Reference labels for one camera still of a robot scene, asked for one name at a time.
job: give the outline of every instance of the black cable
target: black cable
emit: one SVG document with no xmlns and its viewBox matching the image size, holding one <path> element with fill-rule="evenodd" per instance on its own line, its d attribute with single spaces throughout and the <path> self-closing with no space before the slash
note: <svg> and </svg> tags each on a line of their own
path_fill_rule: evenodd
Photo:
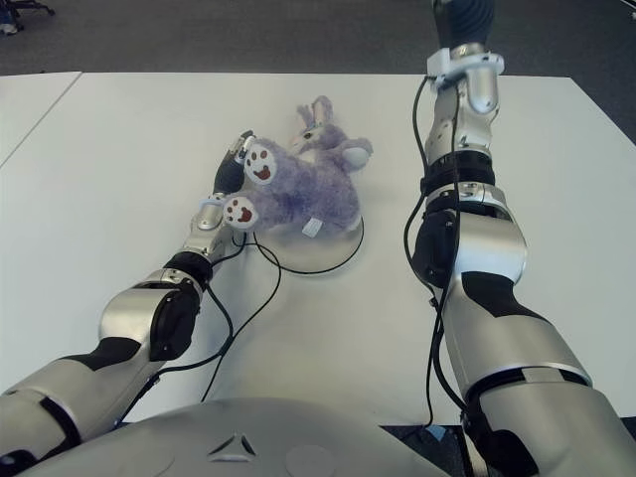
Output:
<svg viewBox="0 0 636 477">
<path fill-rule="evenodd" d="M 428 421 L 426 422 L 426 424 L 424 424 L 422 426 L 418 426 L 414 430 L 412 430 L 411 432 L 408 432 L 406 435 L 404 435 L 400 439 L 402 442 L 406 441 L 409 437 L 411 437 L 414 434 L 417 434 L 417 436 L 419 437 L 419 440 L 421 440 L 421 437 L 419 436 L 419 433 L 421 431 L 427 429 L 428 427 L 430 427 L 433 424 L 433 405 L 432 405 L 432 403 L 430 401 L 430 372 L 431 372 L 431 368 L 432 368 L 433 349 L 434 349 L 435 337 L 437 336 L 437 327 L 439 326 L 439 323 L 440 323 L 440 321 L 435 319 L 435 324 L 433 325 L 433 332 L 430 335 L 430 346 L 428 347 L 428 362 L 426 363 L 426 388 L 425 388 L 425 395 L 426 395 L 426 407 L 428 408 Z"/>
<path fill-rule="evenodd" d="M 452 263 L 455 263 L 455 259 L 457 258 L 457 250 L 459 249 L 459 229 L 460 229 L 460 219 L 461 219 L 461 211 L 460 211 L 460 201 L 459 201 L 459 171 L 457 168 L 457 160 L 455 157 L 455 135 L 457 132 L 457 116 L 459 114 L 459 88 L 457 83 L 455 84 L 455 114 L 453 118 L 453 129 L 452 129 L 452 139 L 451 139 L 451 149 L 450 154 L 453 160 L 453 197 L 454 197 L 454 209 L 455 209 L 455 244 L 453 250 L 453 260 Z M 448 289 L 450 288 L 450 280 L 452 279 L 453 274 L 448 274 L 448 282 L 444 287 L 442 294 L 439 299 L 439 306 L 437 307 L 437 316 L 435 317 L 435 322 L 439 322 L 437 333 L 435 335 L 435 347 L 433 353 L 433 368 L 435 369 L 435 375 L 437 376 L 437 380 L 441 384 L 442 388 L 448 395 L 448 397 L 462 410 L 466 410 L 466 404 L 462 400 L 460 396 L 458 396 L 453 388 L 450 386 L 446 377 L 444 376 L 443 370 L 441 369 L 440 359 L 439 359 L 439 348 L 441 345 L 441 339 L 444 336 L 444 323 L 442 320 L 442 311 L 444 309 L 444 305 L 446 304 L 446 298 L 448 295 Z"/>
<path fill-rule="evenodd" d="M 258 313 L 260 313 L 263 310 L 263 308 L 265 308 L 265 306 L 267 306 L 269 304 L 269 302 L 273 299 L 273 297 L 278 292 L 278 288 L 280 287 L 280 281 L 282 279 L 282 270 L 283 270 L 283 268 L 280 265 L 280 261 L 278 260 L 278 257 L 276 256 L 276 254 L 273 251 L 271 251 L 271 249 L 267 248 L 265 245 L 260 244 L 260 243 L 258 243 L 256 241 L 255 242 L 251 242 L 251 243 L 246 243 L 244 246 L 256 246 L 256 247 L 258 247 L 258 250 L 260 250 L 261 253 L 263 253 L 263 251 L 265 250 L 267 253 L 269 253 L 272 256 L 272 258 L 275 261 L 276 268 L 278 269 L 278 277 L 276 278 L 276 285 L 274 286 L 274 289 L 271 291 L 271 293 L 269 294 L 267 299 L 263 302 L 263 304 L 260 305 L 258 307 L 258 309 L 256 311 L 254 311 L 249 316 L 249 318 L 247 318 L 245 320 L 245 322 L 242 325 L 240 325 L 240 327 L 237 329 L 237 332 L 232 337 L 230 343 L 228 344 L 228 347 L 226 348 L 225 352 L 221 355 L 221 358 L 219 359 L 219 362 L 217 363 L 215 371 L 212 374 L 210 382 L 208 383 L 208 387 L 206 388 L 206 391 L 204 392 L 203 396 L 201 397 L 201 402 L 204 402 L 206 400 L 206 398 L 208 397 L 208 393 L 212 389 L 212 385 L 214 384 L 215 378 L 217 377 L 217 374 L 219 373 L 219 369 L 221 368 L 221 363 L 223 362 L 224 357 L 228 354 L 228 350 L 230 349 L 230 346 L 236 340 L 236 338 L 240 334 L 240 332 L 242 330 L 244 330 L 245 327 L 258 315 Z"/>
<path fill-rule="evenodd" d="M 358 244 L 356 245 L 356 248 L 354 249 L 354 251 L 351 252 L 351 255 L 349 255 L 347 258 L 345 258 L 343 261 L 341 261 L 340 263 L 338 263 L 337 265 L 334 265 L 330 268 L 325 268 L 323 270 L 317 270 L 317 271 L 302 271 L 302 270 L 294 270 L 293 268 L 288 268 L 284 265 L 280 265 L 280 263 L 275 263 L 274 261 L 272 261 L 266 254 L 262 253 L 262 250 L 260 251 L 262 253 L 262 255 L 267 258 L 267 260 L 269 260 L 270 263 L 276 265 L 276 266 L 280 266 L 280 268 L 282 268 L 285 271 L 288 271 L 290 273 L 295 273 L 297 275 L 320 275 L 322 273 L 327 273 L 328 271 L 333 271 L 337 268 L 340 268 L 341 266 L 343 266 L 345 263 L 347 263 L 349 260 L 351 260 L 354 255 L 356 253 L 358 253 L 358 250 L 360 249 L 362 242 L 365 238 L 365 220 L 360 217 L 360 223 L 362 225 L 362 233 L 360 235 L 360 241 L 358 242 Z M 253 234 L 254 236 L 254 242 L 258 243 L 258 239 L 256 238 L 256 234 Z"/>
<path fill-rule="evenodd" d="M 228 348 L 228 346 L 232 342 L 232 335 L 233 335 L 233 331 L 234 331 L 234 325 L 232 323 L 232 318 L 230 317 L 230 314 L 228 313 L 228 310 L 223 305 L 223 303 L 221 303 L 221 301 L 219 301 L 217 296 L 212 291 L 212 288 L 210 288 L 210 285 L 206 286 L 206 291 L 208 291 L 208 293 L 210 293 L 211 298 L 217 304 L 217 306 L 219 307 L 219 309 L 223 313 L 223 315 L 226 318 L 226 321 L 228 323 L 229 333 L 228 333 L 228 337 L 224 341 L 223 345 L 221 346 L 221 348 L 215 354 L 213 354 L 212 356 L 209 356 L 205 360 L 201 360 L 201 361 L 198 361 L 196 363 L 192 363 L 190 365 L 173 366 L 173 367 L 170 367 L 170 368 L 164 368 L 162 370 L 157 371 L 152 376 L 150 376 L 150 378 L 148 378 L 148 381 L 146 381 L 146 383 L 143 385 L 141 390 L 139 390 L 139 392 L 134 397 L 134 399 L 132 400 L 130 405 L 126 408 L 126 411 L 121 415 L 121 417 L 119 418 L 119 422 L 123 422 L 123 420 L 126 418 L 126 416 L 137 405 L 139 400 L 141 398 L 143 398 L 145 396 L 145 394 L 148 393 L 152 389 L 152 387 L 155 386 L 159 382 L 159 379 L 163 375 L 165 375 L 167 373 L 175 373 L 177 371 L 194 370 L 195 368 L 200 368 L 200 367 L 206 365 L 207 363 L 211 363 L 212 361 L 214 361 L 218 357 L 223 357 L 225 350 Z"/>
<path fill-rule="evenodd" d="M 425 281 L 423 278 L 421 278 L 419 276 L 419 274 L 415 271 L 415 268 L 413 268 L 413 257 L 410 254 L 410 249 L 409 249 L 409 246 L 408 246 L 408 234 L 410 233 L 410 226 L 412 225 L 413 220 L 417 216 L 417 213 L 419 212 L 419 209 L 421 209 L 421 206 L 424 203 L 424 199 L 425 199 L 425 196 L 423 194 L 419 196 L 419 199 L 417 200 L 417 204 L 415 204 L 415 207 L 413 208 L 412 212 L 410 213 L 410 216 L 408 216 L 408 219 L 406 220 L 406 224 L 404 226 L 404 232 L 403 232 L 403 236 L 402 236 L 402 241 L 403 241 L 403 245 L 404 245 L 404 254 L 406 255 L 406 261 L 408 262 L 408 266 L 410 266 L 410 269 L 412 270 L 413 274 L 417 277 L 419 282 L 422 285 L 424 285 L 428 289 L 428 291 L 430 291 L 430 294 L 432 295 L 431 305 L 434 308 L 435 307 L 435 292 L 433 291 L 432 286 L 430 286 L 430 284 L 427 281 Z"/>
<path fill-rule="evenodd" d="M 419 127 L 417 125 L 417 109 L 419 106 L 419 98 L 421 96 L 421 92 L 426 84 L 426 82 L 431 79 L 431 77 L 425 76 L 424 79 L 422 80 L 421 84 L 419 85 L 419 88 L 417 89 L 417 93 L 415 94 L 415 100 L 413 102 L 413 109 L 412 109 L 412 116 L 411 116 L 411 120 L 412 120 L 412 126 L 413 126 L 413 134 L 415 136 L 415 141 L 417 143 L 417 149 L 419 150 L 419 154 L 424 166 L 424 180 L 426 179 L 426 174 L 428 172 L 428 161 L 426 158 L 426 154 L 424 151 L 424 148 L 422 146 L 421 143 L 421 138 L 419 136 Z M 457 84 L 455 84 L 455 94 L 456 94 L 456 103 L 455 103 L 455 111 L 454 111 L 454 117 L 453 117 L 453 123 L 452 123 L 452 136 L 451 136 L 451 157 L 453 159 L 453 185 L 454 185 L 454 210 L 455 210 L 455 237 L 454 237 L 454 250 L 453 250 L 453 259 L 452 259 L 452 263 L 455 262 L 455 259 L 457 257 L 457 250 L 459 249 L 459 224 L 460 224 L 460 206 L 459 206 L 459 171 L 457 168 L 457 161 L 456 161 L 456 157 L 455 157 L 455 136 L 456 136 L 456 132 L 457 132 L 457 116 L 459 113 L 459 90 L 457 87 Z M 430 348 L 428 350 L 428 362 L 426 364 L 426 404 L 428 407 L 428 412 L 429 412 L 429 420 L 427 422 L 427 424 L 425 424 L 422 427 L 418 427 L 417 429 L 415 429 L 414 431 L 408 433 L 402 440 L 406 440 L 407 438 L 409 438 L 411 435 L 413 435 L 414 433 L 420 432 L 423 429 L 426 429 L 427 427 L 429 427 L 432 424 L 433 421 L 433 410 L 432 410 L 432 405 L 430 402 L 430 374 L 431 374 L 431 362 L 432 362 L 432 367 L 435 370 L 435 375 L 437 376 L 437 379 L 439 380 L 440 385 L 442 386 L 442 388 L 444 389 L 444 391 L 446 392 L 446 394 L 450 397 L 450 399 L 457 404 L 457 406 L 463 411 L 466 409 L 466 404 L 463 402 L 463 400 L 461 399 L 461 397 L 459 397 L 455 391 L 452 389 L 452 387 L 450 386 L 450 384 L 448 383 L 448 380 L 446 379 L 446 377 L 443 374 L 443 370 L 441 368 L 441 363 L 440 363 L 440 358 L 439 358 L 439 349 L 440 349 L 440 345 L 441 345 L 441 340 L 443 338 L 443 334 L 444 334 L 444 328 L 443 328 L 443 322 L 442 322 L 442 310 L 444 308 L 445 302 L 446 302 L 446 297 L 448 295 L 448 289 L 450 287 L 450 280 L 452 278 L 452 273 L 449 273 L 448 276 L 448 282 L 446 283 L 445 287 L 442 290 L 442 293 L 440 295 L 440 299 L 439 302 L 437 302 L 435 300 L 435 294 L 434 291 L 432 289 L 432 287 L 430 286 L 429 283 L 427 283 L 426 281 L 424 281 L 414 270 L 413 268 L 413 263 L 412 263 L 412 256 L 410 254 L 410 250 L 409 250 L 409 246 L 408 246 L 408 234 L 410 231 L 410 227 L 412 225 L 412 222 L 414 221 L 415 217 L 417 216 L 419 210 L 421 209 L 423 203 L 424 203 L 424 199 L 425 196 L 423 194 L 423 192 L 421 193 L 421 195 L 419 196 L 419 199 L 417 200 L 417 203 L 415 204 L 415 207 L 413 208 L 412 212 L 410 213 L 410 215 L 408 216 L 408 219 L 406 220 L 406 224 L 404 226 L 404 231 L 403 231 L 403 246 L 404 246 L 404 253 L 406 255 L 406 260 L 408 261 L 408 265 L 410 266 L 411 270 L 413 271 L 413 273 L 415 274 L 415 276 L 417 277 L 417 279 L 422 282 L 422 284 L 424 284 L 424 286 L 428 289 L 428 291 L 430 291 L 430 293 L 433 295 L 433 298 L 430 300 L 431 305 L 433 306 L 433 308 L 435 309 L 435 322 L 433 324 L 433 332 L 431 335 L 431 342 L 430 342 Z"/>
<path fill-rule="evenodd" d="M 242 251 L 245 249 L 245 243 L 247 242 L 247 234 L 243 234 L 242 235 L 242 243 L 236 243 L 235 242 L 235 237 L 234 237 L 234 235 L 232 235 L 232 242 L 236 246 L 238 246 L 239 249 L 236 252 L 234 252 L 234 253 L 232 253 L 230 255 L 224 256 L 223 258 L 220 258 L 220 259 L 212 262 L 211 265 L 210 265 L 211 268 L 214 268 L 216 265 L 218 265 L 219 263 L 221 263 L 223 261 L 230 260 L 230 259 L 235 258 L 236 256 L 240 255 L 242 253 Z M 195 368 L 200 368 L 200 367 L 202 367 L 202 366 L 204 366 L 204 365 L 206 365 L 208 363 L 211 363 L 216 358 L 223 356 L 225 350 L 230 345 L 232 336 L 234 334 L 234 324 L 232 322 L 232 318 L 230 316 L 230 313 L 228 313 L 228 310 L 226 309 L 226 307 L 223 305 L 223 303 L 221 303 L 221 301 L 219 300 L 217 295 L 212 291 L 212 288 L 210 287 L 209 284 L 206 284 L 206 291 L 210 294 L 210 297 L 215 302 L 217 307 L 219 307 L 219 310 L 224 315 L 224 318 L 226 319 L 226 322 L 228 323 L 228 328 L 229 328 L 228 337 L 226 338 L 226 340 L 222 344 L 221 348 L 215 354 L 209 356 L 205 360 L 201 360 L 201 361 L 198 361 L 196 363 L 192 363 L 190 365 L 173 366 L 173 367 L 170 367 L 170 368 L 164 368 L 162 370 L 157 371 L 155 374 L 151 375 L 150 378 L 148 378 L 148 381 L 146 381 L 146 383 L 143 385 L 141 390 L 139 390 L 137 395 L 134 397 L 134 399 L 132 400 L 130 405 L 126 408 L 126 411 L 121 415 L 121 417 L 119 418 L 119 422 L 123 422 L 123 420 L 126 418 L 126 416 L 129 415 L 130 412 L 132 411 L 132 409 L 137 405 L 139 400 L 141 398 L 143 398 L 145 396 L 145 394 L 148 393 L 148 391 L 150 391 L 150 389 L 152 389 L 152 387 L 155 386 L 159 382 L 159 379 L 161 378 L 161 376 L 163 376 L 163 375 L 165 375 L 167 373 L 175 373 L 177 371 L 194 370 Z"/>
<path fill-rule="evenodd" d="M 417 149 L 419 150 L 419 156 L 421 157 L 421 162 L 424 167 L 424 177 L 428 174 L 428 160 L 426 159 L 426 153 L 424 152 L 424 146 L 421 143 L 421 138 L 419 137 L 419 126 L 417 125 L 417 110 L 419 109 L 419 97 L 421 96 L 421 92 L 424 90 L 426 83 L 428 80 L 432 80 L 434 77 L 430 77 L 429 75 L 424 75 L 423 80 L 419 84 L 419 88 L 415 93 L 415 99 L 413 100 L 413 109 L 411 113 L 411 120 L 413 124 L 413 134 L 415 135 L 415 142 L 417 143 Z"/>
</svg>

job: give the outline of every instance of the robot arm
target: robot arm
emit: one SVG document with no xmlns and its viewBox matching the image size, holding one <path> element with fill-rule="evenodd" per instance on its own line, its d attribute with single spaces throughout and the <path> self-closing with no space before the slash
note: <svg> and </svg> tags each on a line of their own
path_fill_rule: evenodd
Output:
<svg viewBox="0 0 636 477">
<path fill-rule="evenodd" d="M 228 151 L 183 247 L 108 303 L 95 350 L 55 360 L 0 396 L 1 475 L 112 430 L 148 379 L 188 349 L 213 267 L 232 236 L 219 204 L 242 186 L 250 138 L 251 131 Z"/>
<path fill-rule="evenodd" d="M 464 428 L 505 475 L 635 475 L 636 445 L 607 398 L 557 329 L 513 294 L 527 251 L 489 150 L 503 70 L 483 47 L 492 2 L 435 11 L 438 25 L 450 19 L 440 38 L 450 48 L 428 60 L 437 100 L 412 262 L 442 307 Z M 462 22 L 465 12 L 475 21 Z"/>
</svg>

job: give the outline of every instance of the purple plush toy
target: purple plush toy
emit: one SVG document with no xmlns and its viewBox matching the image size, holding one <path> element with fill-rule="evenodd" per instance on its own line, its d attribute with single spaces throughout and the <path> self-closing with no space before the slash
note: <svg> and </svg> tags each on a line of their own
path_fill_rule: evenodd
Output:
<svg viewBox="0 0 636 477">
<path fill-rule="evenodd" d="M 253 232 L 293 224 L 315 237 L 320 230 L 342 232 L 359 224 L 360 204 L 349 173 L 367 164 L 371 142 L 348 139 L 331 122 L 327 97 L 318 97 L 312 110 L 298 106 L 301 132 L 289 151 L 268 139 L 254 141 L 244 169 L 255 188 L 228 196 L 224 218 L 231 227 Z"/>
</svg>

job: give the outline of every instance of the white table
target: white table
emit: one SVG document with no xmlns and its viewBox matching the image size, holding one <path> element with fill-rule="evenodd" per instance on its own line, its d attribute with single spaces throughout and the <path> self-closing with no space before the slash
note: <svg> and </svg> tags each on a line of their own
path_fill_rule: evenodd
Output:
<svg viewBox="0 0 636 477">
<path fill-rule="evenodd" d="M 433 313 L 400 243 L 421 173 L 409 119 L 417 83 L 413 76 L 82 75 L 0 171 L 0 388 L 56 357 L 90 351 L 108 299 L 180 246 L 235 136 L 253 128 L 286 141 L 295 105 L 324 93 L 345 130 L 370 137 L 376 149 L 356 178 L 366 240 L 340 271 L 283 276 L 275 300 L 224 361 L 214 397 L 304 398 L 378 423 L 425 419 Z M 634 415 L 636 148 L 570 79 L 501 78 L 500 85 L 497 179 L 530 247 L 517 296 L 555 323 L 617 411 Z M 426 93 L 424 130 L 431 107 Z M 275 274 L 251 250 L 213 286 L 241 323 Z M 207 356 L 225 334 L 206 302 L 179 363 Z M 449 370 L 445 352 L 443 366 Z M 167 376 L 131 418 L 197 401 L 211 371 Z M 457 421 L 437 384 L 432 399 L 437 422 Z"/>
<path fill-rule="evenodd" d="M 0 167 L 79 76 L 69 72 L 0 77 Z"/>
</svg>

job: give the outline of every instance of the bunny ear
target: bunny ear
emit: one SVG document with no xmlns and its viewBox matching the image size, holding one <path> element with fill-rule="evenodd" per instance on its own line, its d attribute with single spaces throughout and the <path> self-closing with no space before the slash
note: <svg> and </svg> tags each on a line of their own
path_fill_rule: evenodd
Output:
<svg viewBox="0 0 636 477">
<path fill-rule="evenodd" d="M 297 122 L 299 131 L 304 131 L 313 124 L 314 118 L 309 110 L 309 106 L 298 106 L 296 112 L 298 113 Z"/>
<path fill-rule="evenodd" d="M 334 107 L 327 96 L 318 96 L 311 107 L 314 109 L 316 124 L 331 122 L 334 115 Z"/>
</svg>

